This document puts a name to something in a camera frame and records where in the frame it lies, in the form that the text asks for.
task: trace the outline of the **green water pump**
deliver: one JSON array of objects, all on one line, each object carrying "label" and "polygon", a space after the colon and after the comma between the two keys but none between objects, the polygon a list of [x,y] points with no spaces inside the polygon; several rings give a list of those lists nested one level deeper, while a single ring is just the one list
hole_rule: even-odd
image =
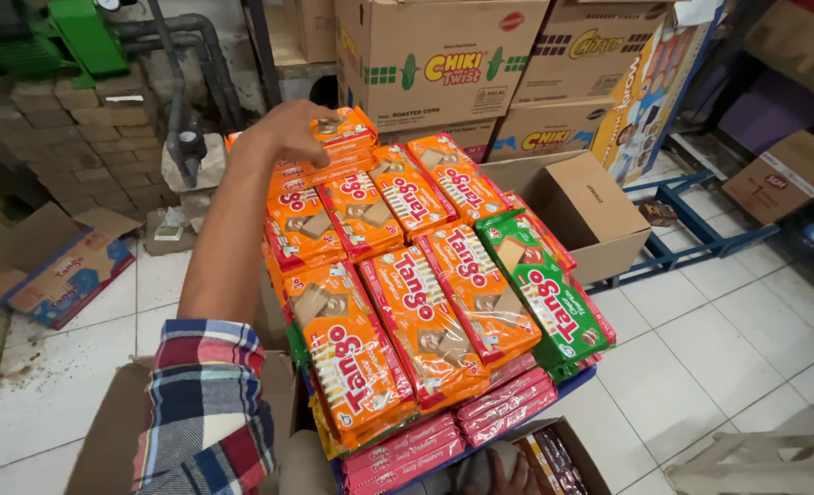
[{"label": "green water pump", "polygon": [[75,88],[129,72],[102,8],[137,0],[0,0],[0,76],[47,78],[72,72]]}]

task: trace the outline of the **pink wafer package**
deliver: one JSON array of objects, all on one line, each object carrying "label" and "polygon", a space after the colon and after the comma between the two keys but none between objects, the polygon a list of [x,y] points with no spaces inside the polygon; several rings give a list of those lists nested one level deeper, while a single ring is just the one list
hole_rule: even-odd
[{"label": "pink wafer package", "polygon": [[501,387],[514,377],[531,370],[535,366],[538,366],[538,363],[530,352],[520,357],[514,357],[507,364],[492,372],[489,376],[489,390]]},{"label": "pink wafer package", "polygon": [[528,387],[523,387],[519,392],[513,396],[507,397],[504,401],[483,410],[480,414],[474,416],[467,421],[460,421],[459,426],[467,433],[478,432],[483,428],[492,424],[493,421],[506,417],[511,411],[514,411],[532,400],[533,397],[548,394],[551,390],[556,394],[556,388],[550,378],[547,380],[539,380]]},{"label": "pink wafer package", "polygon": [[462,452],[465,452],[465,440],[453,440],[424,456],[416,457],[410,462],[392,467],[388,473],[379,478],[370,480],[360,486],[349,486],[349,495],[376,495],[382,491],[395,490],[407,484],[411,479],[421,476]]},{"label": "pink wafer package", "polygon": [[545,378],[548,382],[550,382],[550,375],[545,373],[544,370],[541,368],[533,368],[533,370],[512,379],[498,390],[484,394],[483,396],[480,396],[460,407],[456,412],[456,419],[460,423],[467,421],[468,419],[477,416],[487,408],[507,400],[509,397],[513,396],[523,388],[526,388],[537,381],[544,380]]},{"label": "pink wafer package", "polygon": [[545,409],[550,404],[556,402],[556,390],[550,391],[533,398],[531,401],[521,405],[517,409],[508,413],[507,416],[493,421],[491,424],[467,435],[467,443],[471,446],[481,446],[484,443],[494,439],[496,436],[510,430],[514,426],[521,424],[527,418],[530,418]]},{"label": "pink wafer package", "polygon": [[367,448],[347,457],[343,460],[343,472],[357,472],[379,461],[392,459],[396,453],[409,448],[411,445],[418,445],[436,433],[454,429],[455,421],[453,420],[453,415],[446,412],[428,421],[413,425],[406,432],[399,433],[377,446]]},{"label": "pink wafer package", "polygon": [[350,471],[349,474],[346,475],[347,486],[361,486],[362,484],[385,475],[396,466],[412,462],[414,459],[433,452],[441,446],[449,445],[453,440],[459,438],[459,430],[457,430],[455,426],[450,426],[449,429],[443,432],[435,433],[417,444],[398,450],[391,457],[377,461],[357,471]]}]

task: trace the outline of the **plaid shirt sleeve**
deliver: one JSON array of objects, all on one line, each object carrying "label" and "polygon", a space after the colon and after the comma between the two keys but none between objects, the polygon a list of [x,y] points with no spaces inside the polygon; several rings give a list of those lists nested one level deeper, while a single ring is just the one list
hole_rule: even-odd
[{"label": "plaid shirt sleeve", "polygon": [[242,323],[169,320],[148,386],[132,490],[257,493],[272,471],[272,415],[260,400],[265,353]]}]

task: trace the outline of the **hand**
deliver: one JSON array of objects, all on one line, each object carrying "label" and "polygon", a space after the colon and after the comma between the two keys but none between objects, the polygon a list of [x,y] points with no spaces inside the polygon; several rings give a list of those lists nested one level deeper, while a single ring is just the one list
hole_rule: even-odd
[{"label": "hand", "polygon": [[[517,464],[514,465],[514,472],[509,481],[504,477],[504,467],[498,452],[488,448],[486,454],[489,457],[489,472],[492,479],[492,486],[489,487],[489,495],[535,495],[538,493],[538,479],[534,473],[529,471],[529,463],[525,459],[525,454],[520,452],[517,455]],[[466,495],[480,495],[480,490],[475,485],[465,489]]]},{"label": "hand", "polygon": [[[330,157],[312,135],[310,124],[315,119],[338,118],[335,110],[305,99],[282,103],[239,136],[230,151],[230,161],[256,163],[253,157],[272,152],[274,161],[311,161],[323,168],[330,164]],[[237,159],[239,155],[246,155],[246,159]]]}]

